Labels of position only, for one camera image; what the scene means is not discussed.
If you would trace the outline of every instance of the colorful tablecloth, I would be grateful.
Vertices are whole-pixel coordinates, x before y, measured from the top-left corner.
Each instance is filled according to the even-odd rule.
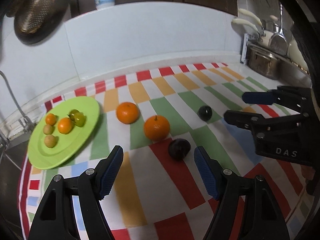
[[[100,202],[115,239],[202,239],[217,207],[207,194],[193,159],[195,147],[202,145],[223,168],[249,178],[257,174],[266,178],[293,238],[313,203],[305,192],[300,166],[256,155],[251,133],[223,120],[228,109],[265,117],[293,114],[279,105],[248,105],[241,99],[245,91],[271,88],[275,88],[274,83],[270,85],[246,66],[202,63],[103,80],[46,102],[45,107],[50,110],[69,98],[91,96],[100,104],[100,118],[82,150],[60,167],[38,170],[26,158],[19,188],[24,237],[28,237],[41,197],[54,175],[78,176],[106,158],[114,145],[120,145],[124,150],[123,164],[110,195]],[[136,103],[141,111],[140,118],[131,125],[116,118],[116,107],[125,101]],[[213,110],[208,122],[196,114],[202,105]],[[165,116],[171,125],[168,138],[158,143],[143,133],[144,121],[155,114]],[[172,160],[167,153],[168,144],[175,138],[187,139],[191,144],[191,151],[182,162]],[[78,197],[74,196],[73,201],[79,233],[85,240]],[[237,238],[243,207],[240,197],[230,239]]]

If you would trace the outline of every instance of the blue textured pad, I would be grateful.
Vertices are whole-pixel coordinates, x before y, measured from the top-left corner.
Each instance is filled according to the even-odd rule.
[[[246,104],[256,105],[272,105],[276,102],[276,98],[271,92],[245,92],[242,100]]]
[[[216,177],[212,173],[206,159],[198,148],[195,149],[194,158],[208,194],[215,200],[219,200],[220,193],[217,189]]]
[[[115,182],[116,176],[120,169],[120,166],[123,161],[123,151],[118,150],[115,156],[113,157],[109,167],[107,168],[106,172],[101,177],[101,188],[99,195],[103,199],[106,195],[109,195],[113,183]]]

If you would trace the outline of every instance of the plate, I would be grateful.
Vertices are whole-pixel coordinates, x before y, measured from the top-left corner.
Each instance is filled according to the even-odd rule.
[[[83,127],[74,126],[68,134],[61,134],[58,131],[57,124],[63,117],[68,117],[72,109],[77,109],[86,116]],[[44,145],[43,127],[46,125],[45,117],[41,119],[33,133],[28,144],[28,158],[30,163],[38,169],[46,170],[59,166],[74,155],[93,131],[99,118],[99,104],[91,97],[71,98],[51,109],[47,114],[52,113],[58,117],[54,125],[53,135],[58,137],[57,145],[48,148]]]

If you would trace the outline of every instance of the orange fruit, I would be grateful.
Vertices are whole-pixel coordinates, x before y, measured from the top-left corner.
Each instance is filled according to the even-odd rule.
[[[129,124],[137,121],[140,112],[134,103],[124,102],[117,107],[116,115],[120,122]]]
[[[64,117],[58,122],[58,131],[62,134],[69,133],[73,128],[73,122],[70,118]]]
[[[57,117],[54,114],[48,114],[45,117],[45,123],[53,126],[57,122]]]
[[[144,134],[152,141],[161,141],[166,138],[170,132],[169,121],[162,115],[150,117],[143,126]]]

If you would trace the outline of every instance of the dark purple fruit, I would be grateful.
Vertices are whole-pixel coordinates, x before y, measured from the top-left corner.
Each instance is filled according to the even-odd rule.
[[[181,161],[191,149],[190,143],[185,139],[175,139],[168,147],[169,155],[176,161]]]
[[[202,121],[209,121],[212,117],[212,109],[210,106],[201,106],[198,110],[198,116]]]

